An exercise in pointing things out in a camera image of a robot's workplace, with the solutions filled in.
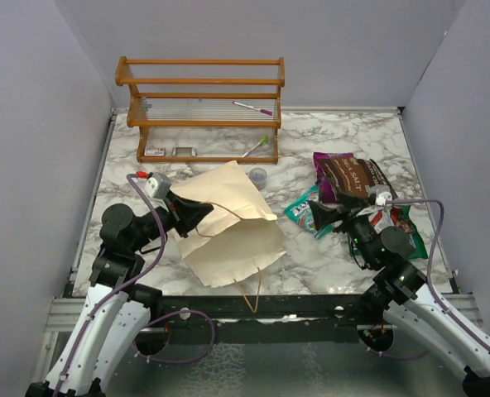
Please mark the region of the beige paper bag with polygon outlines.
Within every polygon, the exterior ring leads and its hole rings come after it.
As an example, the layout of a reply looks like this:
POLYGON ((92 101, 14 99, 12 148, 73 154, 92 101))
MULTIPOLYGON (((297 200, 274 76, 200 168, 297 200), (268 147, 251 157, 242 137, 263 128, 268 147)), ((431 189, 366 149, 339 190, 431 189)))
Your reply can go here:
POLYGON ((179 182, 171 191, 214 207, 186 239, 175 239, 204 286, 235 285, 244 294, 241 281, 261 275, 286 254, 277 215, 237 161, 179 182))

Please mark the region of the purple snack bag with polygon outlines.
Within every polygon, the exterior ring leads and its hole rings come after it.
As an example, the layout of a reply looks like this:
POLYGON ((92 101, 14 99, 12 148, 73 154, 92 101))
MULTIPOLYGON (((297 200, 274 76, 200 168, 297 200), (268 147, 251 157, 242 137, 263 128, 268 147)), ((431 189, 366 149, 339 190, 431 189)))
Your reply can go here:
POLYGON ((316 173, 316 181, 315 184, 319 189, 319 200, 321 203, 337 203, 337 198, 333 191, 333 188, 323 171, 321 165, 319 164, 319 160, 334 158, 334 157, 342 157, 347 156, 348 153, 324 153, 324 152, 315 152, 313 154, 313 161, 315 165, 315 173, 316 173))

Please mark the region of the red Doritos bag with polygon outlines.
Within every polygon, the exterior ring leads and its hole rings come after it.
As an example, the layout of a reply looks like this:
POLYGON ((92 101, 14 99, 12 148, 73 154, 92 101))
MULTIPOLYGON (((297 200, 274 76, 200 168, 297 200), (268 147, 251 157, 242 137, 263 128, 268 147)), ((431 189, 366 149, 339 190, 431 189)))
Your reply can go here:
POLYGON ((376 233, 380 233, 383 229, 387 227, 394 226, 390 207, 367 207, 358 212, 357 216, 367 217, 370 224, 375 229, 376 233))

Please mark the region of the teal mint candy bag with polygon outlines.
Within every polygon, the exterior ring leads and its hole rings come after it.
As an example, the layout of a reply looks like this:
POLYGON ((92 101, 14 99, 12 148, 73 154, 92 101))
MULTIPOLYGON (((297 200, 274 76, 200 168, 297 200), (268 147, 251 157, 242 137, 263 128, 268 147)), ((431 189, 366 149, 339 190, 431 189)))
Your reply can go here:
POLYGON ((319 240, 333 231, 333 226, 328 225, 320 231, 315 227, 315 221, 311 212, 309 201, 319 201, 319 187, 314 185, 306 190, 295 202, 285 208, 284 214, 303 230, 312 233, 315 240, 319 240))

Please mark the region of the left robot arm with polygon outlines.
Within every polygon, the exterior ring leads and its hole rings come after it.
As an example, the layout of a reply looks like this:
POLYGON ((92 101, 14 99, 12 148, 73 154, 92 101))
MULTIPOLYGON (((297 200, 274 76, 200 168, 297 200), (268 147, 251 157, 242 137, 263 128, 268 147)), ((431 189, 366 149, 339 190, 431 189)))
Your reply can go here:
POLYGON ((137 334, 161 321, 162 292, 137 282, 148 272, 139 251, 155 240, 166 242, 170 230, 187 237, 214 209, 172 192, 164 203, 144 216, 124 203, 104 211, 84 307, 58 361, 27 395, 103 396, 137 334))

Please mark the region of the brown sea salt chip bag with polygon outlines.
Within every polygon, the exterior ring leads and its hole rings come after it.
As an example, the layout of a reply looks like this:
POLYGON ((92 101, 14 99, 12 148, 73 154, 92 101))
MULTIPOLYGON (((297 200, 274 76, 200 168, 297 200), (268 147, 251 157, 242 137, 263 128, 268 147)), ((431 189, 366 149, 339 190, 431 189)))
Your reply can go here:
POLYGON ((337 202, 340 192, 366 198, 370 188, 380 184, 388 185, 393 198, 397 198, 388 178, 372 159, 361 159, 348 153, 347 156, 319 160, 319 164, 333 188, 337 202))

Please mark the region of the green snack bag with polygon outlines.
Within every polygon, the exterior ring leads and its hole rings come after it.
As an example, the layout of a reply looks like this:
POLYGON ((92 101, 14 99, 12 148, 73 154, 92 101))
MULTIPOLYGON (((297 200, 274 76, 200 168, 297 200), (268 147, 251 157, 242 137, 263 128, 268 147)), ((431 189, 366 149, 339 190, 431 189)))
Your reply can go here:
POLYGON ((428 253, 421 235, 418 232, 416 224, 410 216, 411 206, 400 205, 392 207, 390 213, 393 224, 397 227, 402 227, 407 234, 409 243, 412 246, 410 260, 427 259, 428 253))

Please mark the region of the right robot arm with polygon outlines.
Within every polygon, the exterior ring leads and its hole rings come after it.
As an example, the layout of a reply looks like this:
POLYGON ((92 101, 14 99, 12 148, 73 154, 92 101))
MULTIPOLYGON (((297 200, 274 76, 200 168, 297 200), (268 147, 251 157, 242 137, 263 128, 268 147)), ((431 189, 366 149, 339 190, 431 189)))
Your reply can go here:
POLYGON ((412 246, 402 227, 377 232, 368 219, 373 209, 404 204, 382 192, 369 198, 342 194, 335 208, 314 201, 309 206, 317 230, 333 226, 349 236, 365 267, 376 271, 360 300, 362 317, 369 323, 384 319, 413 337, 461 380, 466 395, 490 396, 490 336, 435 289, 430 273, 410 262, 412 246))

